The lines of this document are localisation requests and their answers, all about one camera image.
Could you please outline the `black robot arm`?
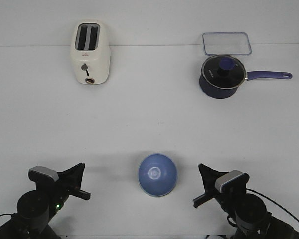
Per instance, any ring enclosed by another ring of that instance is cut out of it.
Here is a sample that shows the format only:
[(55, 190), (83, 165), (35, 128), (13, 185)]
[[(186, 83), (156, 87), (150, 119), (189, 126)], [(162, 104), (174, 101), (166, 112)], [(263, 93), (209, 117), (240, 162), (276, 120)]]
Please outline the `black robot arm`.
[(91, 193), (81, 190), (84, 163), (63, 171), (35, 166), (28, 177), (35, 190), (23, 194), (17, 202), (16, 213), (0, 226), (0, 239), (59, 239), (49, 222), (60, 211), (69, 196), (89, 200)]
[(198, 168), (204, 193), (193, 199), (193, 206), (198, 208), (215, 199), (227, 213), (228, 223), (236, 228), (231, 238), (299, 239), (299, 232), (267, 211), (259, 196), (271, 201), (270, 198), (256, 191), (247, 193), (246, 185), (250, 179), (247, 173), (238, 170), (219, 172), (204, 164), (199, 164)]

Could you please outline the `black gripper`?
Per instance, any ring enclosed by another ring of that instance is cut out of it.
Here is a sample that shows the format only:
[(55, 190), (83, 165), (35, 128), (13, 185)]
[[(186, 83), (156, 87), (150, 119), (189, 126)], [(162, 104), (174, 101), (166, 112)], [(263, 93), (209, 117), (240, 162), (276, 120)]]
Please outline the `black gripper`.
[(228, 171), (219, 172), (204, 164), (199, 164), (198, 168), (203, 181), (204, 193), (193, 199), (193, 206), (198, 208), (207, 201), (215, 199), (226, 213), (234, 214), (237, 200), (246, 194), (246, 184), (230, 183), (225, 187), (224, 193), (220, 193), (215, 188), (215, 182)]
[(59, 179), (56, 182), (44, 180), (36, 183), (36, 189), (48, 195), (51, 208), (62, 208), (69, 196), (89, 200), (91, 193), (81, 189), (84, 170), (85, 163), (78, 163), (65, 171), (57, 172)]

